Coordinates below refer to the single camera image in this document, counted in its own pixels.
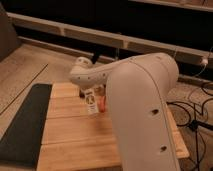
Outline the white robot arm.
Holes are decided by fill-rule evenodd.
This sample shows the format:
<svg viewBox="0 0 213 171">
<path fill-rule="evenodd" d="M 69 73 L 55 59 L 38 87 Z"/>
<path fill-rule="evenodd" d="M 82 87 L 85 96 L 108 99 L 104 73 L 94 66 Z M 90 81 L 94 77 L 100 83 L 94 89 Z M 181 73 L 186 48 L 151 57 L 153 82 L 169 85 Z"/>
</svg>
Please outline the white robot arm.
<svg viewBox="0 0 213 171">
<path fill-rule="evenodd" d="M 175 60 L 150 53 L 95 67 L 79 57 L 70 80 L 83 89 L 106 86 L 106 101 L 123 171 L 180 171 L 166 97 L 179 76 Z"/>
</svg>

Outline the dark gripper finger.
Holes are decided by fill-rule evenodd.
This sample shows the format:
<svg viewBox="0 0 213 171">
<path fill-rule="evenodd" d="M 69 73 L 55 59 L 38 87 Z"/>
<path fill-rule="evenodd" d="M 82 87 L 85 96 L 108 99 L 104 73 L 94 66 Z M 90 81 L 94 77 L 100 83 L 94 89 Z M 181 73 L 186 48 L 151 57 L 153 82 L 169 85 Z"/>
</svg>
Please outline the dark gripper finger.
<svg viewBox="0 0 213 171">
<path fill-rule="evenodd" d="M 84 92 L 81 91 L 81 90 L 79 91 L 79 97 L 80 97 L 80 98 L 85 98 L 85 94 L 84 94 Z"/>
</svg>

